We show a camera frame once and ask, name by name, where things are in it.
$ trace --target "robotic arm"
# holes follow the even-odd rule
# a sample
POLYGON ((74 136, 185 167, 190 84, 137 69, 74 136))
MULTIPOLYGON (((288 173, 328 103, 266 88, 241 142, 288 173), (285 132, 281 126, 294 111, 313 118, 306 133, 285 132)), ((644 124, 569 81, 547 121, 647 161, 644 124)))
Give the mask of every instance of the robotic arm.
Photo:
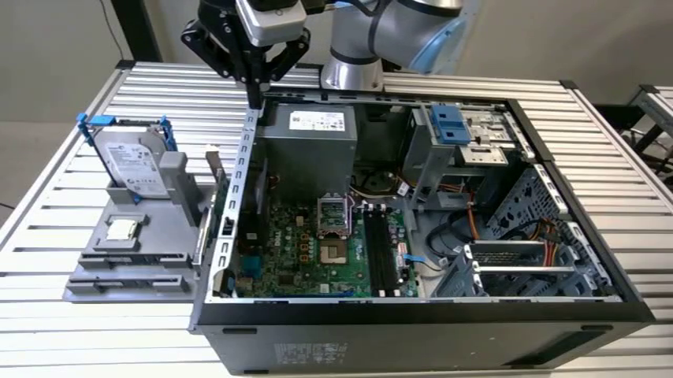
POLYGON ((261 109, 270 81, 282 79, 310 47, 306 17, 334 11, 324 87, 384 90, 381 58, 423 74, 436 73, 464 35, 463 0, 201 0, 182 42, 261 109), (270 48, 285 43, 268 61, 270 48))

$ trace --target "motherboard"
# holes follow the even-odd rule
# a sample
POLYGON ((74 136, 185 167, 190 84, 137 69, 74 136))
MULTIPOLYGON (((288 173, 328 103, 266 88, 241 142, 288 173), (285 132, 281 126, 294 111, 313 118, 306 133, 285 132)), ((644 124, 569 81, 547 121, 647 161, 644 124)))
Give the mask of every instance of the motherboard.
POLYGON ((264 252, 242 255, 240 296, 419 296, 413 269, 399 258, 411 254, 403 213, 338 202, 320 212, 320 206, 272 206, 264 252))

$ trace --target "aluminum extrusion table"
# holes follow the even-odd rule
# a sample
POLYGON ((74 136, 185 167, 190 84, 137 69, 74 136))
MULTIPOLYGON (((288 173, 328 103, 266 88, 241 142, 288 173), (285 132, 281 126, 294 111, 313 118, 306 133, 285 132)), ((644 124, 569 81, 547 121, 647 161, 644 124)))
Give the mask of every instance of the aluminum extrusion table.
MULTIPOLYGON (((284 85, 318 87, 318 71, 293 70, 284 85)), ((556 81, 403 73, 386 74, 385 86, 393 93, 520 101, 656 315, 656 325, 548 376, 620 378, 642 370, 651 378, 673 376, 673 195, 585 96, 556 81)), ((137 63, 113 73, 87 112, 143 120, 166 114, 190 157, 189 171, 204 183, 212 182, 208 144, 220 146, 225 167, 233 166, 245 107, 245 92, 206 66, 137 63)), ((62 301, 107 204, 107 181, 102 163, 74 130, 0 229, 0 368, 7 368, 0 376, 226 376, 206 339, 185 330, 190 304, 62 301)))

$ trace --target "power supply label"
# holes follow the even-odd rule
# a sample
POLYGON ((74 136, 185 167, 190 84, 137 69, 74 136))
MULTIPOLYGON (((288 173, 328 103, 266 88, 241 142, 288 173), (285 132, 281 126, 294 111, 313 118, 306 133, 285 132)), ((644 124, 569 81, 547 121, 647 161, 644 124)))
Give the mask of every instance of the power supply label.
POLYGON ((107 153, 126 187, 142 197, 169 195, 155 158, 142 144, 107 143, 107 153))
POLYGON ((345 114, 297 110, 290 114, 290 130, 345 132, 345 114))
POLYGON ((282 365, 344 364, 349 343, 277 343, 276 357, 282 365))

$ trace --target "power cable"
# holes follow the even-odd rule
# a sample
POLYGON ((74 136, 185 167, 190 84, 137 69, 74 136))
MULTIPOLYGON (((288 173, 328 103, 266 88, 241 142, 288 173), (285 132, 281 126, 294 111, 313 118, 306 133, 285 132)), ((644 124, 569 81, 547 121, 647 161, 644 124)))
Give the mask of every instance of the power cable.
POLYGON ((113 26, 110 25, 110 19, 107 18, 106 4, 103 3, 103 0, 98 0, 98 2, 102 3, 103 16, 106 17, 107 30, 110 31, 113 41, 115 41, 117 49, 119 50, 119 57, 122 60, 125 60, 125 53, 122 52, 122 46, 119 46, 119 41, 117 40, 117 35, 115 35, 115 32, 113 31, 113 26))

